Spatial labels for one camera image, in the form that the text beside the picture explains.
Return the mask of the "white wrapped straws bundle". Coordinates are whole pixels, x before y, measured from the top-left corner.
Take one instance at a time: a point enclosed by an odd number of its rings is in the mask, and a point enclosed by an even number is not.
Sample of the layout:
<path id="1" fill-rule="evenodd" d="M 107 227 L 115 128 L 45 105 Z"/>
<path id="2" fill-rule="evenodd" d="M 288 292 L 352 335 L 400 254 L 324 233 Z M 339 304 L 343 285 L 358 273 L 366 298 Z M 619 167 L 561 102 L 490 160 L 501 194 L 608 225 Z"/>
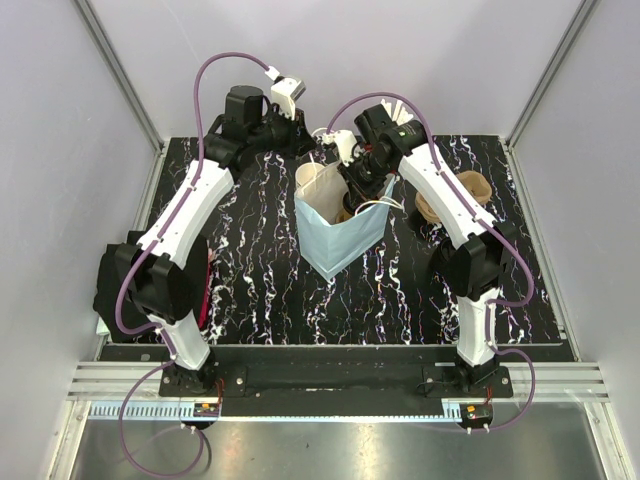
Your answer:
<path id="1" fill-rule="evenodd" d="M 391 120 L 397 125 L 404 125 L 414 119 L 414 115 L 406 108 L 401 100 L 394 102 L 382 99 L 381 106 L 385 109 Z"/>

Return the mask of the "black cloth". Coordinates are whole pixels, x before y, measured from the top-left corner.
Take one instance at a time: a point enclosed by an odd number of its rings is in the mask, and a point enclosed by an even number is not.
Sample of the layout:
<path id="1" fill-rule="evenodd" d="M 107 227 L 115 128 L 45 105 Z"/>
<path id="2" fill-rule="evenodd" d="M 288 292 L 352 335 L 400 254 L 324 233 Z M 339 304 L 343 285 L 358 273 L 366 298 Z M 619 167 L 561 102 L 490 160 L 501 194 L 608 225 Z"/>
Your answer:
<path id="1" fill-rule="evenodd" d="M 101 257 L 93 309 L 105 323 L 112 340 L 126 342 L 145 331 L 149 323 L 147 315 L 154 307 L 167 321 L 179 321 L 192 311 L 202 329 L 209 306 L 210 279 L 208 245 L 202 235 L 196 237 L 182 268 L 153 254 L 144 261 L 129 284 L 121 308 L 122 322 L 132 332 L 127 334 L 117 326 L 117 297 L 130 267 L 142 254 L 133 243 L 141 237 L 140 231 L 130 231 L 126 243 L 107 245 Z"/>

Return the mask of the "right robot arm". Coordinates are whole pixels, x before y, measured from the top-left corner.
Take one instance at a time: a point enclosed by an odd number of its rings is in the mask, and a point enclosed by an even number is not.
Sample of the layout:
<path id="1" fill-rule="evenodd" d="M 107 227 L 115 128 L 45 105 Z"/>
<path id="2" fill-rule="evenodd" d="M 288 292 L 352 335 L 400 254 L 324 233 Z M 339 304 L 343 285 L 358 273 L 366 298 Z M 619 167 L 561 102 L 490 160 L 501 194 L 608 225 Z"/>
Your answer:
<path id="1" fill-rule="evenodd" d="M 450 378 L 460 393 L 476 396 L 499 368 L 495 309 L 514 230 L 474 200 L 419 121 L 399 125 L 376 105 L 354 123 L 359 131 L 355 144 L 339 150 L 338 171 L 347 184 L 343 208 L 351 216 L 359 215 L 376 201 L 386 177 L 398 174 L 438 216 L 448 238 L 436 249 L 431 264 L 455 295 L 459 313 Z"/>

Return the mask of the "black plastic cup lid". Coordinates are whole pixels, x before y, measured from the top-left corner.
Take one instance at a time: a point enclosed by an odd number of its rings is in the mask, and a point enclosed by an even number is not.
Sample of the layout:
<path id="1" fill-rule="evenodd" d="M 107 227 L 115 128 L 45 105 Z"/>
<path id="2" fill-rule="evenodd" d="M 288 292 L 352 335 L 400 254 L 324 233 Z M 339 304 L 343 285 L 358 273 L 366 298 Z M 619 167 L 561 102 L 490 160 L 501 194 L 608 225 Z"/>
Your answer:
<path id="1" fill-rule="evenodd" d="M 356 209 L 363 203 L 362 197 L 353 192 L 346 192 L 343 196 L 343 208 L 351 216 L 355 215 Z"/>

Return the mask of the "black marble pattern mat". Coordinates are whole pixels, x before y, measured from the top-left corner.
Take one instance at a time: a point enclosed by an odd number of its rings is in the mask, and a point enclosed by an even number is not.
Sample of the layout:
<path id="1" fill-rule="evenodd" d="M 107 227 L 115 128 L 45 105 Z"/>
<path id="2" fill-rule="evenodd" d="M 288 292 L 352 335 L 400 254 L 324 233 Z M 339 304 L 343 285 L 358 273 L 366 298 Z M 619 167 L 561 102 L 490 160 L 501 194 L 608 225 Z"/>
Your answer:
<path id="1" fill-rule="evenodd" d="M 521 308 L 501 308 L 496 336 L 534 361 L 570 361 L 573 352 L 543 277 L 512 170 L 500 139 L 440 135 L 437 146 L 455 172 L 481 173 L 492 187 L 488 204 L 513 225 L 523 263 L 501 283 Z M 443 227 L 424 220 L 415 189 L 397 181 L 398 205 L 384 237 L 327 281 L 300 254 L 294 212 L 293 158 L 256 156 L 203 228 L 213 252 L 203 328 L 212 345 L 432 345 L 459 336 L 455 295 L 428 265 Z"/>

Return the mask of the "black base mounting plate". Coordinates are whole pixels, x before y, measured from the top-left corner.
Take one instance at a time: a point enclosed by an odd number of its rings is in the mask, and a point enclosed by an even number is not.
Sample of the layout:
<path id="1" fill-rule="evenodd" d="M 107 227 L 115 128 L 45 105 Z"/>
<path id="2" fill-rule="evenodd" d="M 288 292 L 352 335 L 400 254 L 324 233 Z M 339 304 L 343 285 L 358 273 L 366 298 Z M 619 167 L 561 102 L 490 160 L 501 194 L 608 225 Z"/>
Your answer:
<path id="1" fill-rule="evenodd" d="M 259 390 L 344 391 L 395 389 L 428 398 L 509 399 L 508 369 L 492 359 L 468 367 L 454 346 L 219 346 L 203 368 L 169 367 L 162 397 L 213 395 L 226 398 Z"/>

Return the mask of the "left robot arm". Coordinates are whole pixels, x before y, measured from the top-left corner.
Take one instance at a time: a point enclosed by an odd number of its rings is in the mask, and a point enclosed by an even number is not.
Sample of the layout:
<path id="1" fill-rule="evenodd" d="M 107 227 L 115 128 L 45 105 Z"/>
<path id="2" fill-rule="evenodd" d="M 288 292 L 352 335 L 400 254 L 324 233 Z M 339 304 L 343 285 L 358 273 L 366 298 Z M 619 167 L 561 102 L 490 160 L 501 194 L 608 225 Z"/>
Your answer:
<path id="1" fill-rule="evenodd" d="M 173 362 L 169 378 L 193 395 L 208 394 L 216 382 L 213 356 L 198 326 L 210 273 L 201 230 L 257 154 L 302 155 L 314 147 L 295 104 L 304 90 L 292 77 L 277 78 L 268 94 L 232 87 L 224 112 L 203 138 L 204 158 L 191 162 L 160 217 L 147 231 L 131 231 L 125 242 L 108 245 L 101 258 L 93 308 L 111 338 L 158 332 Z"/>

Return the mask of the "light blue paper bag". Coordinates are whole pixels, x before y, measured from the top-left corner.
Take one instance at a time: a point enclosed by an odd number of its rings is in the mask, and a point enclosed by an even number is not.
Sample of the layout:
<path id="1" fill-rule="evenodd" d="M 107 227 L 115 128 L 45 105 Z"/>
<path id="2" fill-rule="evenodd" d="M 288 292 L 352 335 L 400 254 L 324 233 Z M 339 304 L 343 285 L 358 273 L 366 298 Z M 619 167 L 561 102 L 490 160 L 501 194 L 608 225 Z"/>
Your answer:
<path id="1" fill-rule="evenodd" d="M 324 166 L 316 178 L 294 192 L 294 207 L 302 257 L 327 281 L 382 239 L 396 178 L 388 175 L 383 189 L 371 203 L 357 208 L 343 223 L 336 217 L 343 208 L 347 184 L 338 171 L 339 160 L 322 140 L 309 152 L 308 162 Z"/>

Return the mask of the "aluminium frame rail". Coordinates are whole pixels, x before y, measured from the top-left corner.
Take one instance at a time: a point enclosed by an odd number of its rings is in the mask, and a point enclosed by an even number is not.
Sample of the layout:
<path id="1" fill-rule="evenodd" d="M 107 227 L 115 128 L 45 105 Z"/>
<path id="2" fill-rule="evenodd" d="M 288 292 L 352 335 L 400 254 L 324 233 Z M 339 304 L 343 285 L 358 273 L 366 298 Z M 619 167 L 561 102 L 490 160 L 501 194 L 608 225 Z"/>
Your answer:
<path id="1" fill-rule="evenodd" d="M 635 479 L 598 367 L 511 364 L 463 397 L 417 363 L 234 365 L 209 398 L 162 398 L 152 365 L 73 380 L 51 479 Z"/>

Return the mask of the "stack of black lids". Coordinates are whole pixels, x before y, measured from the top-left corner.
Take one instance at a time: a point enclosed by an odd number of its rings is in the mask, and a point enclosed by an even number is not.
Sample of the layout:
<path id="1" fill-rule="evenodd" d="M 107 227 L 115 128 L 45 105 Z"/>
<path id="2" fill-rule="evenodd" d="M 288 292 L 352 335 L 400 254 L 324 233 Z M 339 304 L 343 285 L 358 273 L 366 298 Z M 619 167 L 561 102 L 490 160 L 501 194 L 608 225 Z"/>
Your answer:
<path id="1" fill-rule="evenodd" d="M 442 272 L 454 251 L 455 248 L 453 247 L 451 240 L 443 240 L 434 250 L 429 262 L 429 268 L 434 272 Z"/>

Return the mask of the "stack of paper cups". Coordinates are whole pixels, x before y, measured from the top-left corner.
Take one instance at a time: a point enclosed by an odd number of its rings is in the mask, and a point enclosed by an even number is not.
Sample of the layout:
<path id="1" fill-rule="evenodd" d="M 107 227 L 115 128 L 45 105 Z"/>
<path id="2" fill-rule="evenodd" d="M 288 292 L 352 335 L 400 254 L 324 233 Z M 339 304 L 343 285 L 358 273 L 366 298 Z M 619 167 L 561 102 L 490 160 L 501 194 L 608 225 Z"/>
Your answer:
<path id="1" fill-rule="evenodd" d="M 299 189 L 308 182 L 314 180 L 323 168 L 323 165 L 312 162 L 300 165 L 295 172 L 296 188 Z"/>

